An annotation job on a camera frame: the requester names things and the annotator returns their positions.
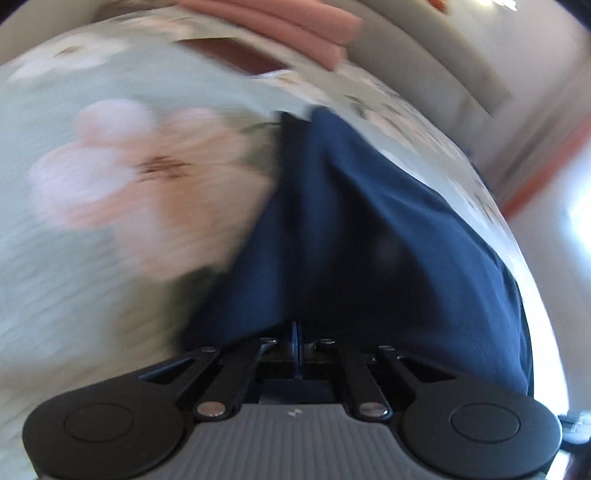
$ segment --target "gray ribbed platform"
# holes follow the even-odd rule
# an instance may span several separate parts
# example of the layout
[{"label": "gray ribbed platform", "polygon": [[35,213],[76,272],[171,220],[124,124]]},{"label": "gray ribbed platform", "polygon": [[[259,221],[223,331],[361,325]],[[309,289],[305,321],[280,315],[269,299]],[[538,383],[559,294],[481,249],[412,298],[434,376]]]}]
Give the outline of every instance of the gray ribbed platform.
[{"label": "gray ribbed platform", "polygon": [[230,420],[196,427],[172,460],[138,478],[449,480],[409,457],[386,426],[341,405],[244,405]]}]

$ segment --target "black mechanical device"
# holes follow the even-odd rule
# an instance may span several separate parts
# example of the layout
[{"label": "black mechanical device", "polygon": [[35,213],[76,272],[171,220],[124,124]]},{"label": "black mechanical device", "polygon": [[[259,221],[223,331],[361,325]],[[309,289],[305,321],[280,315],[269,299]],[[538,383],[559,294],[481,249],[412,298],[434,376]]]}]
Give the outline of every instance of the black mechanical device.
[{"label": "black mechanical device", "polygon": [[284,337],[211,346],[62,394],[23,442],[51,480],[544,478],[542,404],[391,346]]}]

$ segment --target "metal rivet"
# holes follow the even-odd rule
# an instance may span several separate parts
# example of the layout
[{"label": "metal rivet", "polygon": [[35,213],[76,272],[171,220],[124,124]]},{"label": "metal rivet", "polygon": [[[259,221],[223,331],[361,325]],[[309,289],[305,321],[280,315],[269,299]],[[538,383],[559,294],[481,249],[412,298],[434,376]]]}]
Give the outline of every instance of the metal rivet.
[{"label": "metal rivet", "polygon": [[226,413],[226,406],[218,401],[204,401],[197,406],[197,413],[214,419]]},{"label": "metal rivet", "polygon": [[388,408],[381,403],[368,401],[359,406],[359,413],[370,419],[378,419],[388,414]]}]

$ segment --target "pink cushion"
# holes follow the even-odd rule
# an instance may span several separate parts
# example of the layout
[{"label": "pink cushion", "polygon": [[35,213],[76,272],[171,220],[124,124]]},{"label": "pink cushion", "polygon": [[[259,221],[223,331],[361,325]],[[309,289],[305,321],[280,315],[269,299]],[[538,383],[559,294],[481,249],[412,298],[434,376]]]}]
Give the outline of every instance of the pink cushion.
[{"label": "pink cushion", "polygon": [[223,0],[295,23],[339,45],[355,38],[362,20],[345,10],[309,0]]},{"label": "pink cushion", "polygon": [[347,51],[336,43],[320,38],[298,25],[252,8],[218,0],[178,0],[178,3],[196,12],[223,18],[277,40],[318,62],[327,70],[335,70],[347,55]]}]

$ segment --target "orange stripe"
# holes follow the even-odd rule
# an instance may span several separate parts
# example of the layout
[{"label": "orange stripe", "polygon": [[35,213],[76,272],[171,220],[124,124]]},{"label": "orange stripe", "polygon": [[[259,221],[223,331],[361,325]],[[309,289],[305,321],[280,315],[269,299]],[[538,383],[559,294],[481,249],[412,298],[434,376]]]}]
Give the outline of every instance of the orange stripe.
[{"label": "orange stripe", "polygon": [[589,137],[591,137],[591,117],[569,135],[555,150],[550,161],[503,205],[501,211],[505,218],[508,220],[515,216],[540,190],[543,190],[557,172],[583,149]]}]

